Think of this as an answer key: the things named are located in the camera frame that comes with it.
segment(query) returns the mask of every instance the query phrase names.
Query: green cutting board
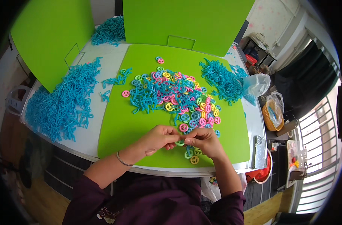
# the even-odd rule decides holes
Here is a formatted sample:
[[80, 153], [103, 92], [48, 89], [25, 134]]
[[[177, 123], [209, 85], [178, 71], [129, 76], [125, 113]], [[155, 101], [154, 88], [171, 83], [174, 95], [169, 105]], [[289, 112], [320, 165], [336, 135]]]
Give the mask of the green cutting board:
[[[156, 62], [157, 56], [164, 59], [164, 64]], [[228, 70], [231, 70], [226, 60], [200, 52], [159, 45], [131, 45], [120, 69], [132, 67], [132, 74], [127, 78], [125, 85], [114, 85], [112, 88], [98, 142], [98, 156], [104, 158], [122, 150], [158, 124], [174, 126], [174, 114], [169, 114], [164, 110], [156, 110], [150, 114], [146, 112], [132, 113], [135, 107], [131, 105], [129, 97], [122, 97], [121, 93], [124, 90], [134, 88], [131, 81], [136, 75], [150, 74], [152, 71], [156, 71], [158, 66], [163, 66], [165, 69], [194, 76], [200, 86], [206, 87], [207, 93], [211, 93], [216, 88], [210, 87], [206, 80], [201, 77], [199, 62], [205, 62], [204, 58], [219, 60], [227, 66]], [[250, 159], [250, 146], [241, 101], [228, 106], [226, 101], [215, 99], [216, 105], [221, 106], [221, 124], [215, 124], [213, 128], [221, 132], [219, 140], [225, 152], [232, 163], [248, 161]], [[168, 168], [213, 166], [212, 160], [205, 155], [200, 156], [198, 164], [191, 164], [190, 160], [184, 157], [185, 151], [185, 147], [176, 147], [169, 151], [161, 149], [152, 156], [145, 157], [136, 165]]]
[[123, 0], [126, 41], [223, 57], [254, 0]]
[[11, 28], [20, 56], [49, 92], [79, 54], [72, 47], [82, 50], [94, 32], [89, 0], [30, 0]]

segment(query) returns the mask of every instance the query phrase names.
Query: bracelet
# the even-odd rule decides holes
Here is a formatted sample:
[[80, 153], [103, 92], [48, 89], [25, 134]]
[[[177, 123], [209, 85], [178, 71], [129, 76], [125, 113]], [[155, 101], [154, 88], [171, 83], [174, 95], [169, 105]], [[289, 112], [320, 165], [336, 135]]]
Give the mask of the bracelet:
[[120, 155], [119, 155], [118, 153], [119, 153], [119, 151], [117, 152], [117, 158], [118, 158], [118, 160], [119, 160], [122, 164], [124, 164], [125, 166], [133, 166], [133, 164], [130, 165], [130, 164], [127, 164], [127, 163], [125, 163], [124, 161], [122, 161], [122, 160], [120, 159]]

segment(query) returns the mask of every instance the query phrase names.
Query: table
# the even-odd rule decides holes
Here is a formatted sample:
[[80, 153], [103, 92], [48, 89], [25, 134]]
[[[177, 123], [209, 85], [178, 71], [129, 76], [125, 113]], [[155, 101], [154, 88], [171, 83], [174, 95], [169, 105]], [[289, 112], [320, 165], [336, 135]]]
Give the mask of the table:
[[248, 40], [247, 44], [245, 45], [245, 47], [243, 47], [242, 51], [245, 51], [245, 49], [247, 48], [250, 41], [253, 42], [253, 47], [251, 48], [251, 52], [252, 52], [252, 50], [255, 49], [255, 47], [259, 47], [260, 49], [262, 49], [266, 53], [266, 56], [259, 63], [259, 66], [263, 63], [263, 61], [267, 58], [267, 56], [270, 56], [272, 58], [271, 62], [268, 64], [268, 66], [270, 66], [273, 61], [275, 61], [275, 60], [277, 61], [277, 59], [275, 59], [274, 53], [270, 52], [258, 39], [256, 39], [253, 36], [249, 36], [249, 40]]
[[[81, 52], [86, 52], [84, 56], [79, 55], [76, 57], [72, 65], [76, 65], [78, 62], [80, 64], [92, 62], [96, 59], [96, 57], [103, 57], [101, 59], [101, 73], [96, 76], [97, 81], [101, 82], [105, 79], [115, 78], [120, 69], [122, 60], [127, 52], [127, 49], [130, 44], [125, 42], [121, 43], [118, 47], [103, 44], [98, 46], [91, 45], [91, 41], [89, 41]], [[240, 65], [241, 68], [247, 72], [247, 68], [244, 62], [241, 59], [238, 51], [230, 47], [228, 50], [229, 54], [227, 54], [224, 59], [226, 59], [231, 65]], [[41, 86], [39, 81], [36, 81], [33, 85], [29, 96], [27, 97], [26, 104], [22, 111], [20, 122], [25, 124], [29, 129], [32, 128], [25, 121], [25, 111], [27, 107], [27, 102], [30, 97], [34, 94], [35, 91]], [[112, 86], [107, 86], [107, 90], [111, 90]], [[37, 134], [52, 143], [53, 145], [68, 151], [74, 155], [77, 155], [81, 158], [90, 160], [92, 162], [96, 162], [99, 160], [97, 155], [97, 146], [98, 146], [98, 138], [101, 131], [101, 125], [103, 116], [106, 110], [107, 103], [101, 101], [100, 92], [105, 92], [106, 89], [103, 89], [101, 84], [98, 84], [94, 88], [94, 94], [91, 94], [91, 109], [92, 114], [94, 115], [93, 119], [90, 119], [88, 129], [78, 127], [74, 135], [76, 137], [76, 142], [72, 140], [63, 140], [61, 142], [57, 141], [52, 143], [49, 138], [42, 135], [41, 133]], [[265, 126], [263, 123], [263, 117], [261, 113], [261, 108], [259, 106], [259, 102], [257, 101], [257, 107], [251, 105], [244, 98], [241, 99], [244, 111], [246, 113], [246, 124], [248, 130], [248, 137], [250, 143], [250, 160], [247, 162], [236, 163], [234, 164], [234, 168], [237, 173], [245, 173], [249, 171], [255, 170], [253, 168], [254, 165], [254, 136], [260, 135], [262, 137], [266, 137], [265, 135]], [[158, 167], [145, 167], [145, 166], [133, 166], [130, 168], [131, 172], [135, 173], [143, 173], [149, 175], [158, 175], [158, 176], [172, 176], [172, 177], [208, 177], [215, 175], [214, 167], [202, 167], [202, 168], [158, 168]]]

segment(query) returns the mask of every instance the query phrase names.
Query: orange basket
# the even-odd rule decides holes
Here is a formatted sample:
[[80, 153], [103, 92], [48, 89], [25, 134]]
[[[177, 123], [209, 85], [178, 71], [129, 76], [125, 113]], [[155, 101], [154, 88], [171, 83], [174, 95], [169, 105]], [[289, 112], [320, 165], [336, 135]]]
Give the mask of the orange basket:
[[270, 120], [270, 115], [268, 114], [268, 110], [266, 108], [266, 104], [262, 107], [262, 115], [263, 115], [263, 121], [265, 122], [266, 127], [267, 127], [268, 130], [270, 130], [270, 131], [279, 131], [279, 130], [281, 130], [281, 128], [284, 125], [283, 119], [282, 119], [281, 124], [276, 128], [275, 125]]

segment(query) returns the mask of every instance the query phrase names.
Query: forearm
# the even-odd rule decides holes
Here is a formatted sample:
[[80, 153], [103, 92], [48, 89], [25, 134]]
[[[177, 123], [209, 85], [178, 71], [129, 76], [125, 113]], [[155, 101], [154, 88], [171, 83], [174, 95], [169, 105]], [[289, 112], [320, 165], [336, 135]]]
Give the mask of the forearm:
[[[120, 159], [127, 164], [135, 164], [144, 156], [144, 151], [142, 152], [137, 144], [130, 145], [119, 152]], [[83, 175], [97, 183], [101, 189], [104, 189], [130, 168], [130, 166], [121, 163], [116, 153], [114, 153], [92, 164]]]
[[222, 197], [226, 197], [237, 191], [242, 191], [240, 177], [236, 173], [226, 153], [221, 157], [214, 158], [213, 163]]

